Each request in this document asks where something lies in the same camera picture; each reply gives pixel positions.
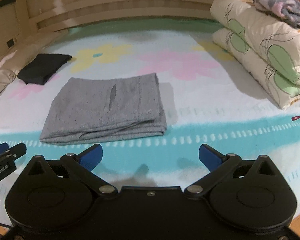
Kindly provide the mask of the floral pastel bed blanket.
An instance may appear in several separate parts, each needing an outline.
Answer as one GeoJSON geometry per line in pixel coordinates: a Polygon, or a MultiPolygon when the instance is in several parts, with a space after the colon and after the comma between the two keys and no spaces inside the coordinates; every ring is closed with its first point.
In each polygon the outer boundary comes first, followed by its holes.
{"type": "Polygon", "coordinates": [[[109,80],[156,73],[167,131],[163,136],[104,142],[94,173],[116,187],[186,187],[207,174],[201,144],[244,159],[271,157],[294,191],[300,213],[300,101],[286,110],[211,36],[219,26],[204,21],[109,22],[71,29],[45,53],[68,54],[45,85],[14,80],[0,96],[0,144],[23,142],[17,170],[0,182],[0,222],[9,223],[4,200],[37,154],[58,159],[86,145],[48,145],[39,140],[50,105],[72,78],[109,80]]]}

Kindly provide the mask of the grey speckled pants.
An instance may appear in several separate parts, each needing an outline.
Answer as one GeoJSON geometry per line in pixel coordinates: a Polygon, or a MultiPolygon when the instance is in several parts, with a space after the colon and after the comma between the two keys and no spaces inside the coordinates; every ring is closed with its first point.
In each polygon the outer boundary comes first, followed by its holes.
{"type": "Polygon", "coordinates": [[[40,140],[97,143],[160,136],[166,129],[155,73],[111,80],[72,77],[51,103],[40,140]]]}

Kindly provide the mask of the grey pink patterned blanket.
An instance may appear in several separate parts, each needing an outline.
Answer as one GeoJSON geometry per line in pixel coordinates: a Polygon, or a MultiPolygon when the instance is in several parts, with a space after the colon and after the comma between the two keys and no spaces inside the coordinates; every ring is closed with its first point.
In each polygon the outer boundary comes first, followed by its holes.
{"type": "Polygon", "coordinates": [[[252,0],[257,10],[300,29],[300,0],[252,0]]]}

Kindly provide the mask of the folded cream floral quilt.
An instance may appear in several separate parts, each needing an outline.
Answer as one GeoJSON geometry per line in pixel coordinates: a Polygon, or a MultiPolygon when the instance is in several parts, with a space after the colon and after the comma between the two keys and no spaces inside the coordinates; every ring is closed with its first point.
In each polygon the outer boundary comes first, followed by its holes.
{"type": "Polygon", "coordinates": [[[281,109],[300,100],[300,29],[258,11],[249,0],[214,0],[223,25],[213,42],[231,54],[281,109]]]}

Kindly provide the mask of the beige satin pillow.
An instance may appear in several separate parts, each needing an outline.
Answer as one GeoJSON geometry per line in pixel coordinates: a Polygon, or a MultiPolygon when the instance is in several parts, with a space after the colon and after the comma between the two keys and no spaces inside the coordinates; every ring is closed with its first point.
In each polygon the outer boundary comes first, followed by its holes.
{"type": "Polygon", "coordinates": [[[5,55],[0,57],[0,94],[44,48],[68,33],[68,30],[37,33],[14,45],[5,55]]]}

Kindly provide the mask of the red ribbon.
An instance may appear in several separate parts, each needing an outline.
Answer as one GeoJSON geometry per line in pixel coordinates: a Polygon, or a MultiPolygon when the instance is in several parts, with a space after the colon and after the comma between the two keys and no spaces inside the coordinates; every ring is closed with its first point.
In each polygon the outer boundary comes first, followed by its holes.
{"type": "Polygon", "coordinates": [[[296,121],[296,120],[299,120],[300,119],[300,116],[294,116],[292,117],[292,121],[296,121]]]}

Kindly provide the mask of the black folded garment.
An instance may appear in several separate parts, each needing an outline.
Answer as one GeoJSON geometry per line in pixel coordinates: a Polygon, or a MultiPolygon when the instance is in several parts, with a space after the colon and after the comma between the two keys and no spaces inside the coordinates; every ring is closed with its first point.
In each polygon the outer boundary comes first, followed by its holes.
{"type": "Polygon", "coordinates": [[[44,85],[64,64],[72,59],[66,54],[38,54],[17,75],[25,84],[44,85]]]}

